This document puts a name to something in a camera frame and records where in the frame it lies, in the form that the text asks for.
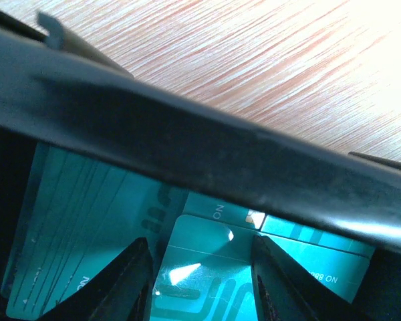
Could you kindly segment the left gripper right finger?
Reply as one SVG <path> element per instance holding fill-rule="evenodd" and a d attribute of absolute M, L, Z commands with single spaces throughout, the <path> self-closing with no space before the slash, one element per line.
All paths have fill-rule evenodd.
<path fill-rule="evenodd" d="M 252 284 L 259 320 L 367 320 L 266 236 L 251 244 Z"/>

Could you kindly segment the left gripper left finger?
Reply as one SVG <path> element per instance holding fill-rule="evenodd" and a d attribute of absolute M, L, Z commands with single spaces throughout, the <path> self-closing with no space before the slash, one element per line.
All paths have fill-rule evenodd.
<path fill-rule="evenodd" d="M 40 320 L 148 320 L 153 261 L 146 238 L 135 239 L 86 286 Z"/>

